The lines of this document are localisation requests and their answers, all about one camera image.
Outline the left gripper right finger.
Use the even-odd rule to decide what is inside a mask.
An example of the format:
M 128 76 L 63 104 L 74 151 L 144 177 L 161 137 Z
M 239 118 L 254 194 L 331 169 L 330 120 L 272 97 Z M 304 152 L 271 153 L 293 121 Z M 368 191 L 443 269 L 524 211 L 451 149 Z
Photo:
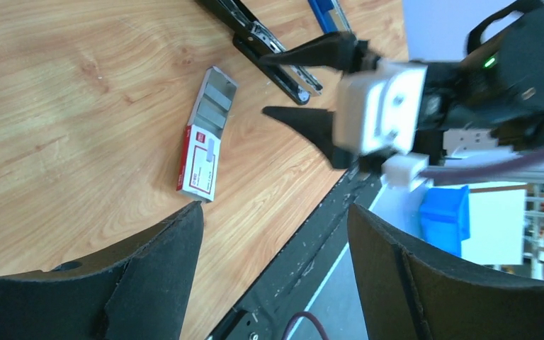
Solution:
M 348 241 L 371 339 L 544 339 L 544 281 L 442 251 L 361 205 Z

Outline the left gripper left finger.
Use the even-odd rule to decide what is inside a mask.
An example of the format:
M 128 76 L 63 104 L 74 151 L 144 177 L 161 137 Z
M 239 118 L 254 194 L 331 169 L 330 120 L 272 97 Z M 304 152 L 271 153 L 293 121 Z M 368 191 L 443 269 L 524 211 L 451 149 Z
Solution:
M 178 339 L 203 230 L 192 202 L 51 271 L 0 276 L 0 339 Z

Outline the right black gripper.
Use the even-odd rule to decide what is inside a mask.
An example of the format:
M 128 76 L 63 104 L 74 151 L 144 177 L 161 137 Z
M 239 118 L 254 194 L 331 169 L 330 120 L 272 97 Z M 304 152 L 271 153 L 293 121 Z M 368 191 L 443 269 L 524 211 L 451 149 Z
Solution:
M 265 65 L 329 67 L 343 73 L 362 70 L 370 56 L 367 40 L 359 40 L 349 31 L 324 34 L 285 52 L 260 57 Z M 427 67 L 413 151 L 430 160 L 444 159 L 443 134 L 470 124 L 470 112 L 459 101 L 462 85 L 460 63 L 456 61 L 416 61 Z M 349 169 L 354 155 L 333 142 L 334 112 L 321 108 L 266 106 L 262 113 L 288 126 L 309 140 L 328 160 L 333 169 Z

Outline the blue stapler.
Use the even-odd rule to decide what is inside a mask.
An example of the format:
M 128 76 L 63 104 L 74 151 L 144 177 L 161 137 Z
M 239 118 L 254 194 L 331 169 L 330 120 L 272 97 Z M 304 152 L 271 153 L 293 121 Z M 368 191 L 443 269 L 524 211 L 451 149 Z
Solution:
M 323 33 L 351 31 L 349 22 L 337 0 L 308 0 Z

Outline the black stapler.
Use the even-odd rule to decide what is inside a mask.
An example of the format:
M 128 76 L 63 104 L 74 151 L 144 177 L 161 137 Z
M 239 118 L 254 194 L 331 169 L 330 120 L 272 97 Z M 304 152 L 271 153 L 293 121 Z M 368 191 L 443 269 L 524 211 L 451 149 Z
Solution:
M 284 52 L 285 47 L 241 1 L 197 2 L 234 33 L 233 45 L 296 104 L 303 106 L 311 96 L 322 94 L 322 84 L 304 67 L 266 65 L 260 61 L 264 55 Z

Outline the red white staple box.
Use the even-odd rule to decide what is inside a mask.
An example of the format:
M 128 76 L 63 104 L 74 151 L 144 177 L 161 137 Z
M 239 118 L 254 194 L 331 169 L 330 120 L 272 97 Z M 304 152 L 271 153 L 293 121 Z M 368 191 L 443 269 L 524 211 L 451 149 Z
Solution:
M 195 200 L 215 199 L 222 134 L 238 83 L 220 68 L 207 69 L 183 134 L 176 190 Z

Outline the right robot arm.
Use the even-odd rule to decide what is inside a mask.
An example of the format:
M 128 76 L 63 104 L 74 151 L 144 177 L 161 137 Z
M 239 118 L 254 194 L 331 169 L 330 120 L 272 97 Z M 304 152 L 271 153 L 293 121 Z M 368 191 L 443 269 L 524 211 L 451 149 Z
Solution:
M 544 146 L 544 2 L 515 1 L 484 19 L 456 62 L 394 61 L 353 33 L 327 33 L 262 57 L 266 66 L 341 72 L 336 108 L 267 106 L 263 114 L 308 139 L 335 169 L 376 170 L 411 151 L 420 131 L 487 129 L 501 146 Z

